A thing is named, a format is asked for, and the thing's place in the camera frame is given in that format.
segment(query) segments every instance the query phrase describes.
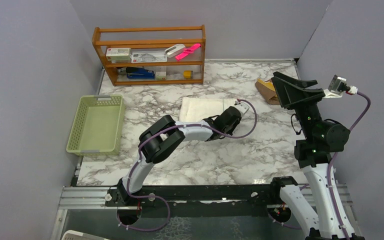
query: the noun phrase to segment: gray wall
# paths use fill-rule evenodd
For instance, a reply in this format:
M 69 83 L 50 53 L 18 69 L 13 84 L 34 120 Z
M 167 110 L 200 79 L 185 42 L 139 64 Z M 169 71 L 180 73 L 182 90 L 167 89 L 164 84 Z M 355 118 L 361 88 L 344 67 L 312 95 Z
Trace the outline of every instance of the gray wall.
M 66 0 L 0 1 L 0 239 L 48 239 L 77 158 L 81 95 L 98 84 L 89 36 Z
M 348 184 L 366 239 L 384 239 L 384 1 L 334 0 L 299 62 L 303 79 L 327 87 L 334 74 L 372 100 L 336 162 Z M 323 100 L 323 117 L 350 127 L 366 101 L 360 96 Z
M 95 27 L 206 28 L 207 59 L 299 58 L 332 0 L 70 0 Z

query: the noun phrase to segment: stapler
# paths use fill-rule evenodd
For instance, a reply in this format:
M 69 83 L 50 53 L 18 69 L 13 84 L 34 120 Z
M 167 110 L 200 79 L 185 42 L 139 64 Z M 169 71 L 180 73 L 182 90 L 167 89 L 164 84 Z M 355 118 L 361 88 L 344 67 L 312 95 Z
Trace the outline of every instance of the stapler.
M 140 67 L 126 67 L 126 73 L 128 79 L 154 79 L 155 73 L 151 70 L 146 70 Z

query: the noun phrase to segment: folded towel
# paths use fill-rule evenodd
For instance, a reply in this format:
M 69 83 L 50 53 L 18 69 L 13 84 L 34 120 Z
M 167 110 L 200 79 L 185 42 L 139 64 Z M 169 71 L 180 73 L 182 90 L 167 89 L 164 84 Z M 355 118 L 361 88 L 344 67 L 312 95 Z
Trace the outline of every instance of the folded towel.
M 179 121 L 199 122 L 202 119 L 220 115 L 230 106 L 235 105 L 234 98 L 191 98 L 182 99 Z

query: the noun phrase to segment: marble table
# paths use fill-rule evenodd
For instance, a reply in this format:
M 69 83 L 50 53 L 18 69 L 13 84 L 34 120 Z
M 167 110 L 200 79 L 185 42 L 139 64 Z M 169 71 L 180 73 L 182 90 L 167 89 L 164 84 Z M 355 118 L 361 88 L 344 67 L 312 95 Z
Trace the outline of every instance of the marble table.
M 246 138 L 183 142 L 165 161 L 155 165 L 145 185 L 265 184 L 273 177 L 293 176 L 307 183 L 294 158 L 296 136 L 292 111 L 269 105 L 255 87 L 279 71 L 297 78 L 292 62 L 207 62 L 204 84 L 116 86 L 105 74 L 100 94 L 120 94 L 126 104 L 121 149 L 117 156 L 84 157 L 78 186 L 115 185 L 125 176 L 138 154 L 139 135 L 164 115 L 175 120 L 183 97 L 240 98 L 255 106 L 258 123 Z M 254 115 L 247 113 L 235 132 L 247 133 Z

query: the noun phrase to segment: wooden rack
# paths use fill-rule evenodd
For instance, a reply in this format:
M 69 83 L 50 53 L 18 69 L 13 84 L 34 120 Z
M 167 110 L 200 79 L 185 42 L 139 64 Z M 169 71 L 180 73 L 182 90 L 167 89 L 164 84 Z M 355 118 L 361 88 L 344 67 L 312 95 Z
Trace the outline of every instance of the wooden rack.
M 129 32 L 162 32 L 162 31 L 201 31 L 200 38 L 171 38 L 171 39 L 138 39 L 138 40 L 102 40 L 104 33 L 129 33 Z M 140 63 L 111 63 L 105 56 L 108 48 L 131 48 L 133 49 L 166 49 L 175 44 L 184 44 L 191 47 L 194 44 L 201 44 L 200 55 L 195 58 L 189 56 L 180 61 L 174 57 L 169 58 L 167 62 L 140 62 Z M 96 53 L 102 62 L 105 71 L 108 74 L 114 86 L 123 85 L 152 85 L 152 84 L 202 84 L 204 82 L 204 63 L 206 35 L 205 27 L 202 26 L 179 26 L 179 27 L 149 27 L 149 28 L 99 28 L 96 27 L 92 37 L 92 44 Z M 174 80 L 126 80 L 118 81 L 117 67 L 139 67 L 139 66 L 200 66 L 200 79 L 174 79 Z

